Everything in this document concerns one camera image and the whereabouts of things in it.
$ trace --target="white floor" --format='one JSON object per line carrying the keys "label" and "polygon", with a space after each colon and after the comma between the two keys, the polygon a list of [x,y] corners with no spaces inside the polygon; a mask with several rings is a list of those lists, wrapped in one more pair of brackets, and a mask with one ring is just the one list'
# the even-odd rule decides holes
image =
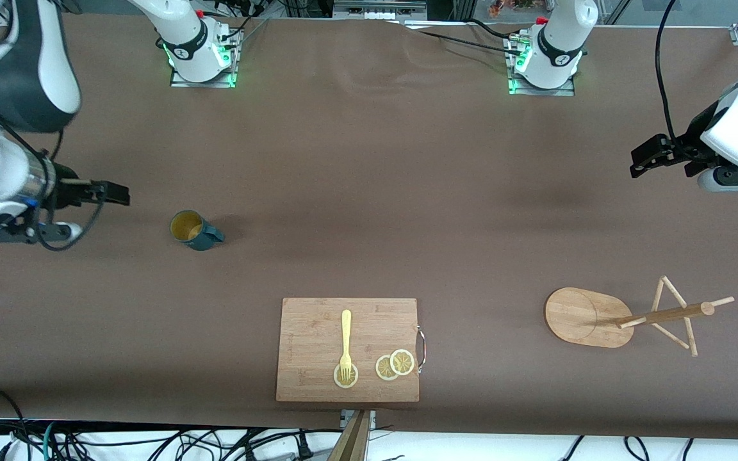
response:
{"label": "white floor", "polygon": [[[199,437],[204,432],[195,432]],[[173,432],[111,432],[83,435],[82,441],[123,442],[160,439]],[[224,444],[238,440],[243,431],[221,431],[219,437]],[[307,440],[313,451],[331,449],[338,438],[336,433],[309,434]],[[501,461],[559,461],[568,452],[576,437],[569,435],[484,435],[484,434],[443,434],[429,432],[372,432],[374,441],[369,443],[367,461],[386,461],[399,455],[401,461],[442,461],[442,460],[483,460]],[[0,435],[0,449],[10,440]],[[651,461],[681,461],[682,449],[686,439],[644,438]],[[641,455],[641,450],[632,443]],[[138,444],[125,447],[90,447],[90,455],[96,461],[146,461],[160,443]],[[162,453],[159,461],[172,461],[176,457],[178,443],[171,444]],[[259,461],[276,458],[285,459],[296,453],[295,440],[287,437],[255,450]],[[12,446],[6,461],[26,460],[26,446],[16,443]],[[33,450],[33,459],[41,461],[41,453]],[[622,437],[586,437],[580,443],[571,461],[579,460],[633,460],[623,445]],[[694,442],[687,457],[688,461],[730,461],[738,459],[738,441],[699,439]],[[191,449],[184,461],[213,461],[210,453],[201,449]]]}

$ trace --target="blue mug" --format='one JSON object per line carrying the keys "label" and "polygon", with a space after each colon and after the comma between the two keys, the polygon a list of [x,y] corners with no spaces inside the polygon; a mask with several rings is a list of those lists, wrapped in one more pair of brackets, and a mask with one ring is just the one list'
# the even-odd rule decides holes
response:
{"label": "blue mug", "polygon": [[170,233],[196,251],[205,251],[224,241],[224,234],[193,210],[178,212],[170,222]]}

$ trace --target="brown tabletop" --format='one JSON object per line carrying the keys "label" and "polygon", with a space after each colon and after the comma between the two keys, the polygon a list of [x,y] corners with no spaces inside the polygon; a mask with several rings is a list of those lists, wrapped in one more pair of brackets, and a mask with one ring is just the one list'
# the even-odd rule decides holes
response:
{"label": "brown tabletop", "polygon": [[[337,406],[275,402],[281,298],[388,297],[418,298],[429,361],[383,425],[738,437],[738,193],[628,173],[664,130],[655,30],[596,29],[576,97],[524,97],[502,55],[380,21],[270,21],[234,90],[169,88],[143,17],[65,26],[84,106],[59,161],[133,202],[64,254],[0,245],[0,388],[28,417],[333,426]],[[669,29],[662,66],[682,133],[738,49]],[[173,241],[184,208],[225,244]],[[697,359],[654,329],[604,350],[544,324],[560,287],[644,312],[663,274],[736,297],[694,322]]]}

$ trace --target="lime slice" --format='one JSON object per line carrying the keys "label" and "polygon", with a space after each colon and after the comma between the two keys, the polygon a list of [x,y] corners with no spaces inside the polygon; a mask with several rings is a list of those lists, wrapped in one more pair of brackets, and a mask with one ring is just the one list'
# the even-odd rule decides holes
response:
{"label": "lime slice", "polygon": [[389,355],[389,364],[392,365],[392,371],[395,374],[404,376],[415,369],[415,357],[405,348],[399,348]]}
{"label": "lime slice", "polygon": [[392,370],[392,364],[389,361],[389,357],[391,356],[384,355],[375,362],[375,373],[377,373],[377,376],[380,376],[382,380],[393,380],[398,377],[398,373],[395,373],[395,370]]}
{"label": "lime slice", "polygon": [[334,373],[332,373],[332,379],[334,379],[334,384],[337,384],[338,387],[342,387],[344,389],[351,388],[355,383],[357,382],[357,367],[355,367],[355,364],[352,364],[352,372],[349,373],[349,379],[346,379],[345,382],[340,380],[340,365],[334,366]]}

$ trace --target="cutting board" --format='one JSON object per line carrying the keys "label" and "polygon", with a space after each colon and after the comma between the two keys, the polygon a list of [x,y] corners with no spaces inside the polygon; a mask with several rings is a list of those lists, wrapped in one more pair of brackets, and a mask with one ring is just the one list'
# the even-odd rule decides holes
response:
{"label": "cutting board", "polygon": [[[341,389],[333,371],[343,353],[340,314],[352,311],[349,355],[357,382]],[[418,402],[418,367],[395,380],[375,373],[381,355],[405,348],[415,356],[418,301],[410,298],[284,298],[278,353],[279,402]]]}

